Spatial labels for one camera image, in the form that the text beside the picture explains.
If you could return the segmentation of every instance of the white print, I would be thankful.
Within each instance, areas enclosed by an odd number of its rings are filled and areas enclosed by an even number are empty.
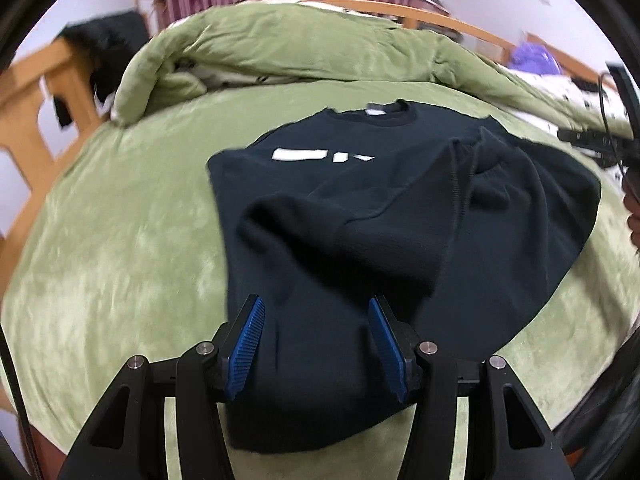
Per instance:
[[[273,160],[319,160],[325,158],[327,150],[287,150],[277,148],[271,158]]]
[[[271,158],[273,160],[320,160],[321,158],[326,158],[328,155],[328,150],[289,150],[287,148],[276,148],[273,150],[273,155]],[[358,160],[364,160],[367,162],[373,156],[369,155],[351,155]],[[334,153],[334,162],[346,162],[349,159],[349,153],[345,152],[335,152]]]

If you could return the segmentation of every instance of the black clothing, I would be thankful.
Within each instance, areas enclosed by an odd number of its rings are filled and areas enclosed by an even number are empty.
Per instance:
[[[250,293],[266,306],[227,407],[236,447],[316,449],[402,408],[369,335],[373,295],[481,361],[534,318],[591,233],[600,183],[570,155],[491,117],[386,111],[326,109],[209,160],[229,317]]]
[[[149,41],[145,20],[134,10],[67,25],[59,37],[84,48],[96,62],[89,83],[101,103],[116,91],[129,61]],[[71,124],[65,102],[54,96],[54,104],[60,126]]]

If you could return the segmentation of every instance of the hand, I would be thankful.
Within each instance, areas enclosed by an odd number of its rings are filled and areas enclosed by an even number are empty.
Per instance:
[[[627,177],[622,181],[622,189],[626,193],[623,204],[631,213],[631,216],[626,221],[626,224],[632,231],[631,243],[640,249],[640,203],[638,203],[638,200],[636,200],[636,197],[631,192]]]

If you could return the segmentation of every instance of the green blanket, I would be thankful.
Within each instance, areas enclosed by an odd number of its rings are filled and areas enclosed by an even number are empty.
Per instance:
[[[602,129],[596,112],[531,87],[441,34],[332,10],[265,4],[213,7],[154,37],[118,89],[121,124],[206,93],[199,79],[175,72],[181,59],[256,76],[436,82],[557,126]],[[612,131],[630,135],[628,123],[609,122]]]

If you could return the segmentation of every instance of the purple cloth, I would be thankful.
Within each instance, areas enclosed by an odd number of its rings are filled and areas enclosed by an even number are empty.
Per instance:
[[[511,54],[509,68],[539,75],[562,75],[556,58],[545,46],[523,43]]]

